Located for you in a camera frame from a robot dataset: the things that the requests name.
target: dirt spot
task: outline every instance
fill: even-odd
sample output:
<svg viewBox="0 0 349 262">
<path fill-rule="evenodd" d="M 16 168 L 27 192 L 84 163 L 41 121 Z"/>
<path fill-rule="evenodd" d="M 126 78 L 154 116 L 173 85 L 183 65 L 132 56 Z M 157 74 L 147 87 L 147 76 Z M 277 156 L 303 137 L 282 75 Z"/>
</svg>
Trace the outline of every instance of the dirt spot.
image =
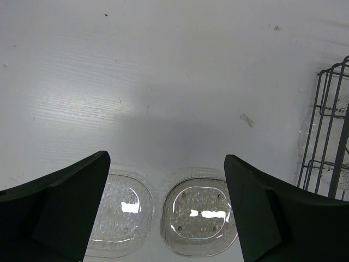
<svg viewBox="0 0 349 262">
<path fill-rule="evenodd" d="M 242 114 L 240 115 L 240 118 L 245 121 L 246 124 L 248 124 L 250 127 L 253 127 L 253 125 L 255 124 L 255 122 L 252 121 L 252 119 L 250 119 L 247 115 Z"/>
</svg>

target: transparent plastic lid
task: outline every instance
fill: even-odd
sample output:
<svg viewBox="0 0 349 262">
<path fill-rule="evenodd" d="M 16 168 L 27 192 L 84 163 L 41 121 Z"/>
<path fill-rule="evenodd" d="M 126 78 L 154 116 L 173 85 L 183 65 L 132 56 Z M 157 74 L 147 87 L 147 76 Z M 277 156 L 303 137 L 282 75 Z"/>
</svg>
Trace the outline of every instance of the transparent plastic lid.
<svg viewBox="0 0 349 262">
<path fill-rule="evenodd" d="M 226 250 L 237 238 L 226 182 L 191 178 L 176 185 L 164 203 L 161 235 L 171 251 L 184 256 Z"/>
<path fill-rule="evenodd" d="M 109 174 L 86 255 L 118 258 L 140 248 L 151 227 L 152 195 L 138 180 Z"/>
</svg>

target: stain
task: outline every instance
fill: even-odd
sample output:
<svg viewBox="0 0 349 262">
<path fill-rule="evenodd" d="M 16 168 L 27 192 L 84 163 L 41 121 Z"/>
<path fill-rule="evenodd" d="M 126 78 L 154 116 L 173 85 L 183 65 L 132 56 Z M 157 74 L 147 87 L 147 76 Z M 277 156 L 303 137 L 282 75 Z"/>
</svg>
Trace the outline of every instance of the stain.
<svg viewBox="0 0 349 262">
<path fill-rule="evenodd" d="M 240 118 L 245 121 L 246 124 L 248 124 L 250 127 L 253 127 L 253 125 L 255 124 L 255 122 L 252 121 L 252 119 L 250 119 L 247 115 L 242 114 L 240 115 Z"/>
</svg>

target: black wire basket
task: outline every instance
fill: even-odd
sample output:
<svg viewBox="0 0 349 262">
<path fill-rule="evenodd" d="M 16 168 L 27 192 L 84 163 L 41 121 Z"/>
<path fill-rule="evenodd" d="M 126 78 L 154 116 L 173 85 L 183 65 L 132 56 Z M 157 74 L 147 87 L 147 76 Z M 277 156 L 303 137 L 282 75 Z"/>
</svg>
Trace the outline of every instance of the black wire basket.
<svg viewBox="0 0 349 262">
<path fill-rule="evenodd" d="M 342 200 L 349 190 L 349 89 L 346 90 L 346 81 L 349 81 L 349 56 L 318 74 L 297 183 L 297 187 L 319 194 L 322 178 L 326 176 L 329 186 L 322 194 Z"/>
</svg>

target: scuff mark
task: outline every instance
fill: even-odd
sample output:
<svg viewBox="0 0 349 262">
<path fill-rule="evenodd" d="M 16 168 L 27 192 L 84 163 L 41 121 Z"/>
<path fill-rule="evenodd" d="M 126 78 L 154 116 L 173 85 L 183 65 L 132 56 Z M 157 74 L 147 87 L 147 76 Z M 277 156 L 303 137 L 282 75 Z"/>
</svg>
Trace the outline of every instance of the scuff mark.
<svg viewBox="0 0 349 262">
<path fill-rule="evenodd" d="M 245 121 L 246 124 L 248 124 L 250 127 L 253 127 L 253 125 L 255 124 L 255 122 L 252 121 L 252 119 L 250 119 L 247 115 L 242 114 L 240 115 L 240 118 Z"/>
</svg>

